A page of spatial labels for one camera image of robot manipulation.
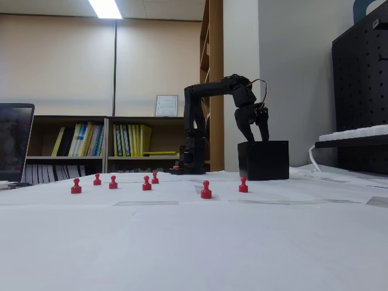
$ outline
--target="robotic arm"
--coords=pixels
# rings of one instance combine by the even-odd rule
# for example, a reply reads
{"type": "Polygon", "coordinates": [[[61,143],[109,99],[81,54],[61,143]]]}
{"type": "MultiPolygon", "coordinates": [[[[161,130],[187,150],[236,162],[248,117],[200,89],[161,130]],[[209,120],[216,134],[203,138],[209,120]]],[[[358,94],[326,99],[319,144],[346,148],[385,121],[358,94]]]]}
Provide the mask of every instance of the robotic arm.
{"type": "Polygon", "coordinates": [[[255,141],[250,125],[255,123],[263,141],[269,140],[268,109],[263,103],[257,103],[250,81],[239,75],[225,77],[220,82],[191,85],[184,89],[184,131],[186,146],[181,147],[179,167],[170,170],[175,175],[204,174],[205,153],[205,117],[201,107],[203,97],[232,95],[236,107],[237,127],[248,141],[255,141]]]}

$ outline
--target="laptop screen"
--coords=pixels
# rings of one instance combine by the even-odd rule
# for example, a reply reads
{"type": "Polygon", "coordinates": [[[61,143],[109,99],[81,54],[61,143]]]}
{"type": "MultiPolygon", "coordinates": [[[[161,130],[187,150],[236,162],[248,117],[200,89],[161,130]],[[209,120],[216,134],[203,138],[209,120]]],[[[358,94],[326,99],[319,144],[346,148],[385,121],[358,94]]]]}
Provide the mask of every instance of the laptop screen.
{"type": "Polygon", "coordinates": [[[32,104],[0,104],[0,180],[20,182],[32,126],[32,104]]]}

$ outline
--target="ceiling light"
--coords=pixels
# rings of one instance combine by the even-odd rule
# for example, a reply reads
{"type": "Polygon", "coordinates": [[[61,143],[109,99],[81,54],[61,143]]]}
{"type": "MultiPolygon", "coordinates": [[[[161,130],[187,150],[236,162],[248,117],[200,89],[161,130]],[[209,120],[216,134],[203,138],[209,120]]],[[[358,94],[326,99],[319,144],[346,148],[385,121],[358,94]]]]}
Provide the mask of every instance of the ceiling light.
{"type": "Polygon", "coordinates": [[[122,19],[115,0],[89,0],[98,18],[122,19]]]}

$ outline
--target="red game piece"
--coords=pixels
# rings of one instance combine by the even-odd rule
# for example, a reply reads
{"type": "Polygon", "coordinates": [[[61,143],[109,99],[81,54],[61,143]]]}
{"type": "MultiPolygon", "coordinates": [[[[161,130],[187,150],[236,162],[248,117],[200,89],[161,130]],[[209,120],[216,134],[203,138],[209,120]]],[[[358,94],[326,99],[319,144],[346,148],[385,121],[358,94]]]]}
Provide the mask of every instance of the red game piece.
{"type": "Polygon", "coordinates": [[[154,172],[154,173],[152,173],[152,175],[153,175],[153,179],[151,180],[151,183],[152,184],[159,184],[159,179],[156,177],[156,173],[154,172]]]}
{"type": "Polygon", "coordinates": [[[80,185],[78,185],[78,183],[79,183],[79,179],[75,178],[74,179],[74,186],[72,187],[72,191],[71,191],[72,194],[80,194],[81,193],[82,187],[80,185]]]}
{"type": "Polygon", "coordinates": [[[96,179],[93,181],[94,186],[101,185],[101,180],[99,179],[99,174],[96,174],[96,179]]]}
{"type": "Polygon", "coordinates": [[[144,177],[145,183],[143,184],[143,191],[151,190],[151,184],[149,183],[149,179],[150,179],[150,177],[148,177],[148,176],[144,177]]]}
{"type": "Polygon", "coordinates": [[[110,177],[112,179],[111,183],[109,183],[109,189],[117,189],[116,176],[110,177]]]}
{"type": "Polygon", "coordinates": [[[211,199],[212,191],[209,190],[209,181],[204,181],[205,189],[201,190],[201,198],[202,199],[211,199]]]}
{"type": "Polygon", "coordinates": [[[239,192],[248,193],[248,186],[245,184],[246,181],[247,181],[247,178],[245,178],[245,177],[241,178],[242,184],[240,186],[238,186],[239,192]]]}

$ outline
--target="picture frame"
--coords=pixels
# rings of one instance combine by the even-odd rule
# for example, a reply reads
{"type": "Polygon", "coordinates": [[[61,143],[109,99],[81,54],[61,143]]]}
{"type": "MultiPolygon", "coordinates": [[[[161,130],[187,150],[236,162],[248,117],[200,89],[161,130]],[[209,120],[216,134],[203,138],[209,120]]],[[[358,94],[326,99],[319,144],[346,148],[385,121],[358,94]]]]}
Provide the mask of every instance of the picture frame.
{"type": "Polygon", "coordinates": [[[157,94],[155,116],[178,116],[179,95],[157,94]]]}

